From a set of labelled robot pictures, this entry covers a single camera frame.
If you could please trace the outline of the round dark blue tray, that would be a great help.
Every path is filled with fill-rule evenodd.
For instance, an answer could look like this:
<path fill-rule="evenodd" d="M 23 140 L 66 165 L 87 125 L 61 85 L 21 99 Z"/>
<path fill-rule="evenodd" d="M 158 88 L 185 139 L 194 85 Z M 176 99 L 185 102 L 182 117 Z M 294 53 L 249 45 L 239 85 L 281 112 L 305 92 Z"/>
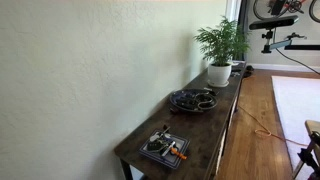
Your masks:
<path fill-rule="evenodd" d="M 213 109 L 217 99 L 209 90 L 182 89 L 173 92 L 169 97 L 170 103 L 179 110 L 200 113 Z"/>

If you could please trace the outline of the bunch of keys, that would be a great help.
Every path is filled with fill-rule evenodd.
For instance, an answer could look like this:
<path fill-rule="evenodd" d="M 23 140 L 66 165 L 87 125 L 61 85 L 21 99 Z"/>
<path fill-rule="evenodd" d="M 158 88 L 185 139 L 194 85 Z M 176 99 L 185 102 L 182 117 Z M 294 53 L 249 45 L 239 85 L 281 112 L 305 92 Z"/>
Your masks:
<path fill-rule="evenodd" d="M 170 148 L 174 148 L 176 142 L 169 134 L 169 127 L 163 126 L 161 132 L 157 132 L 149 138 L 147 143 L 147 151 L 151 153 L 159 153 L 162 157 L 170 152 Z"/>

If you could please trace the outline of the dark wooden console table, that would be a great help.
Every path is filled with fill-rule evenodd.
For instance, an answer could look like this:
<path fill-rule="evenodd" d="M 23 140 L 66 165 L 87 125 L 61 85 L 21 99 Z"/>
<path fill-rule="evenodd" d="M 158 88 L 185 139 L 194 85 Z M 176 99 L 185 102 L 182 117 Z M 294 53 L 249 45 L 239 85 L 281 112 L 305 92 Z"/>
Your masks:
<path fill-rule="evenodd" d="M 217 88 L 217 106 L 204 113 L 173 114 L 170 103 L 166 102 L 116 146 L 115 154 L 120 159 L 125 180 L 133 180 L 132 168 L 138 169 L 150 180 L 209 180 L 241 83 L 242 76 L 237 75 L 229 79 L 228 86 Z M 139 152 L 152 132 L 165 125 L 170 133 L 190 141 L 186 149 L 187 158 L 175 169 Z"/>

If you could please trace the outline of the white ceramic plant pot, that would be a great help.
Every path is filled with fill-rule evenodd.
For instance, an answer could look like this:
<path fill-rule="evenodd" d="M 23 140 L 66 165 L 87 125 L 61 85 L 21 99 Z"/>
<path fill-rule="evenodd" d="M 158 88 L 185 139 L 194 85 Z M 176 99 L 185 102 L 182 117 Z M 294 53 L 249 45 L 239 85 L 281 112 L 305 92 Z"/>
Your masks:
<path fill-rule="evenodd" d="M 226 87 L 229 84 L 231 75 L 231 65 L 215 66 L 210 64 L 208 67 L 208 84 L 212 87 Z"/>

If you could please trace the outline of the green potted plant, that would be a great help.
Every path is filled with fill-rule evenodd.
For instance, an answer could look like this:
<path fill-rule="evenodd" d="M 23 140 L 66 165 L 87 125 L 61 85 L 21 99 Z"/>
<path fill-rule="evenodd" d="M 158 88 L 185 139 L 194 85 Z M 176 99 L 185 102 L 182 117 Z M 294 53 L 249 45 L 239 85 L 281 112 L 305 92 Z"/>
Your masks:
<path fill-rule="evenodd" d="M 211 61 L 213 66 L 227 66 L 229 60 L 239 58 L 250 48 L 247 33 L 236 20 L 230 21 L 225 16 L 215 28 L 200 28 L 197 32 L 194 40 L 200 44 L 203 59 Z"/>

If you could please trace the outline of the white area rug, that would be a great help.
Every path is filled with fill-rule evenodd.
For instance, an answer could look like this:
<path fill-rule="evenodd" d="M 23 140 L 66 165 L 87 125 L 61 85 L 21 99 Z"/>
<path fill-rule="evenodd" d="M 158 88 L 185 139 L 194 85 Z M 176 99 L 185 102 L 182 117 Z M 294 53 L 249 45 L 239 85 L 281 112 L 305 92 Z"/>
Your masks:
<path fill-rule="evenodd" d="M 306 120 L 320 121 L 320 80 L 286 76 L 272 77 L 276 107 L 292 167 L 299 162 L 299 144 L 308 144 Z"/>

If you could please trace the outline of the orange-handled tool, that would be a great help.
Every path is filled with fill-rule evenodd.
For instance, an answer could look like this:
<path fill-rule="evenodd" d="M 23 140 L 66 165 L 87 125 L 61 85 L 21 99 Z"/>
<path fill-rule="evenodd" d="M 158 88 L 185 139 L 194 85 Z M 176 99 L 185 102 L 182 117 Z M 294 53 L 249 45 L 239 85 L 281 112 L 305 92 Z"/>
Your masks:
<path fill-rule="evenodd" d="M 183 155 L 182 153 L 178 152 L 175 148 L 170 148 L 170 151 L 175 154 L 176 156 L 178 156 L 179 158 L 186 160 L 187 156 Z"/>

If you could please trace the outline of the bicycle on wall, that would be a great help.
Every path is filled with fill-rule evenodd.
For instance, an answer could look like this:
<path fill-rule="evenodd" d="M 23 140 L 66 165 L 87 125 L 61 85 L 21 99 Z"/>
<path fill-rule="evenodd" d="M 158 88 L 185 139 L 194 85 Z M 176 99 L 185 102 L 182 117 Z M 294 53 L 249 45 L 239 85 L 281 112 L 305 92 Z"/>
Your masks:
<path fill-rule="evenodd" d="M 320 0 L 254 0 L 253 13 L 260 20 L 279 18 L 286 13 L 303 14 L 302 6 L 309 3 L 309 17 L 320 23 Z"/>

